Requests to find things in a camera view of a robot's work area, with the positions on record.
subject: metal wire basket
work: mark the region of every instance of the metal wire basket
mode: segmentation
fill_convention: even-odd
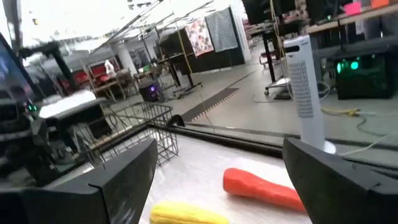
[[[155,103],[123,101],[103,108],[104,117],[69,130],[78,149],[76,160],[88,160],[93,166],[119,155],[146,139],[156,139],[157,165],[178,155],[175,134],[146,128],[148,124],[165,126],[172,117],[172,107]]]

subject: cable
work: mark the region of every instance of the cable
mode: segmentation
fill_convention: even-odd
[[[367,118],[365,116],[358,116],[358,118],[362,119],[362,121],[356,125],[356,129],[358,131],[365,133],[365,134],[370,134],[370,135],[376,136],[376,137],[383,137],[383,136],[387,135],[387,134],[375,133],[373,131],[368,131],[368,130],[364,129],[363,126],[366,124]]]
[[[325,96],[328,96],[329,93],[330,93],[330,89],[331,89],[330,85],[325,83],[324,81],[317,81],[317,83],[322,84],[325,87],[325,89],[323,91],[321,91],[321,92],[318,92],[318,94],[325,94]]]
[[[339,115],[347,115],[349,117],[354,117],[358,115],[359,109],[350,109],[350,110],[334,110],[322,107],[321,111],[325,114],[332,115],[332,116],[339,116]]]
[[[381,141],[387,139],[387,138],[390,137],[390,136],[396,135],[396,134],[398,134],[398,130],[396,130],[396,131],[394,131],[394,132],[391,132],[390,134],[387,134],[387,135],[385,135],[385,136],[383,136],[383,137],[380,137],[379,139],[377,139],[376,141],[374,141],[372,144],[370,144],[370,145],[368,145],[368,146],[366,146],[366,147],[364,147],[364,148],[362,148],[362,149],[357,149],[357,150],[353,150],[353,151],[351,151],[351,152],[341,153],[341,154],[339,154],[339,156],[347,156],[347,155],[351,155],[351,154],[354,154],[354,153],[357,153],[357,152],[363,152],[363,151],[365,151],[365,150],[368,150],[368,149],[372,148],[372,147],[373,147],[374,145],[376,145],[377,143],[379,143],[379,142],[381,142]]]
[[[385,114],[374,113],[371,116],[375,116],[375,117],[378,117],[378,118],[387,118],[387,117],[390,117],[390,116],[398,116],[398,113],[385,113]]]

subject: computer monitor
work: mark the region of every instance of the computer monitor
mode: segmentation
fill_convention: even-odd
[[[249,23],[259,24],[272,19],[270,0],[242,0]],[[296,9],[294,0],[273,0],[276,16]]]
[[[7,92],[9,97],[17,101],[42,98],[2,34],[0,34],[0,91]]]

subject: workbench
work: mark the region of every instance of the workbench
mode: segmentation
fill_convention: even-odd
[[[343,29],[343,26],[347,24],[394,12],[398,12],[398,4],[390,4],[388,6],[379,7],[377,9],[364,8],[359,14],[351,16],[342,14],[336,16],[334,19],[324,24],[308,27],[307,32],[311,38],[312,55],[317,80],[322,80],[322,68],[320,63],[320,60],[322,58],[331,58],[341,53],[344,53],[346,55],[373,54],[375,52],[380,52],[381,50],[386,51],[388,49],[391,49],[392,47],[398,46],[398,35],[390,35],[371,40],[362,40],[353,44],[341,43],[337,46],[323,48],[320,45],[319,41],[319,36],[322,34],[322,31],[339,27]]]
[[[97,94],[100,91],[105,91],[106,93],[110,94],[110,97],[114,102],[116,102],[116,98],[114,97],[113,91],[112,91],[112,86],[118,86],[120,88],[121,93],[123,94],[123,99],[126,99],[126,96],[124,95],[124,91],[122,86],[119,84],[118,80],[115,81],[110,81],[105,83],[104,85],[101,85],[99,87],[93,88],[93,93]]]

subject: poster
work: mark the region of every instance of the poster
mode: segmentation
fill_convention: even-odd
[[[197,19],[195,22],[185,26],[185,31],[196,57],[214,50],[204,18]]]

